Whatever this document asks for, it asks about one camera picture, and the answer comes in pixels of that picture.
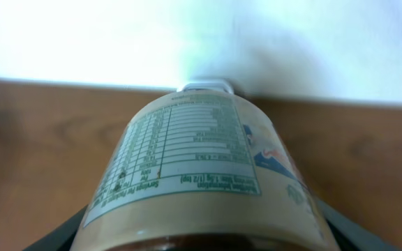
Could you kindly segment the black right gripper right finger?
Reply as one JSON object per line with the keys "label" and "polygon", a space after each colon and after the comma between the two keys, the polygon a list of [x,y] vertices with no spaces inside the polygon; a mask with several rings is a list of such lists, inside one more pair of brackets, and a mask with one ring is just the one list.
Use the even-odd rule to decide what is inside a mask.
{"label": "black right gripper right finger", "polygon": [[341,250],[399,251],[367,229],[356,224],[337,210],[317,199],[317,204],[329,225]]}

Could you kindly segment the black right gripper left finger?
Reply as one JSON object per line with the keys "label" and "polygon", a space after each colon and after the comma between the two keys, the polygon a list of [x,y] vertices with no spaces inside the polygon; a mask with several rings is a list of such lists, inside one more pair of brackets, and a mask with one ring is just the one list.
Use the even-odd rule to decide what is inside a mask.
{"label": "black right gripper left finger", "polygon": [[23,251],[69,251],[87,206]]}

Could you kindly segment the green lidded jar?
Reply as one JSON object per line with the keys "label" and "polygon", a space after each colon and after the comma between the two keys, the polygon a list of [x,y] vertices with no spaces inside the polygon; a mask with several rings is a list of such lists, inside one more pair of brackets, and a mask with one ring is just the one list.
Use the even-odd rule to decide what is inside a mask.
{"label": "green lidded jar", "polygon": [[337,250],[266,114],[212,90],[167,94],[128,123],[73,250]]}

